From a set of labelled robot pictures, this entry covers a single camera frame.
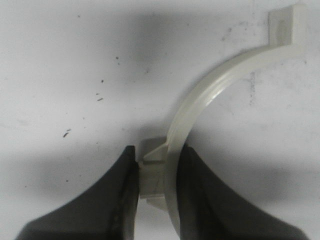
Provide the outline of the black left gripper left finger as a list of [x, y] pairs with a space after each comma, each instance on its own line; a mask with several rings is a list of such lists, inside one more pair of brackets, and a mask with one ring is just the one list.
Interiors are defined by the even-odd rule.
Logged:
[[139, 197], [135, 147], [126, 146], [90, 188], [60, 208], [34, 219], [19, 240], [132, 240]]

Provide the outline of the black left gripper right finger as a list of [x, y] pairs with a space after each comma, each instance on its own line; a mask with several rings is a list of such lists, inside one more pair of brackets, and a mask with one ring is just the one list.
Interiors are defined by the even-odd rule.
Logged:
[[177, 169], [182, 240], [306, 240], [299, 228], [254, 206], [185, 145]]

